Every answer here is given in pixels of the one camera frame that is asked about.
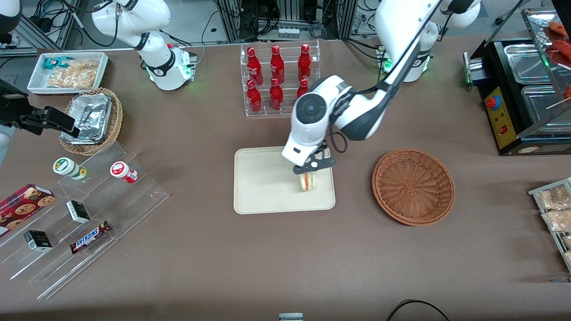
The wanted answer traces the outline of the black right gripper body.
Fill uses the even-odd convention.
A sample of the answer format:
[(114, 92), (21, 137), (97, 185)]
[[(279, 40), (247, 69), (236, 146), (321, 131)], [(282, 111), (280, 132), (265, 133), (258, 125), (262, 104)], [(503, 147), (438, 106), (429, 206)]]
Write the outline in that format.
[(27, 104), (27, 97), (27, 93), (4, 80), (0, 81), (0, 124), (2, 126), (10, 127), (12, 122), (25, 113), (26, 108), (21, 104)]

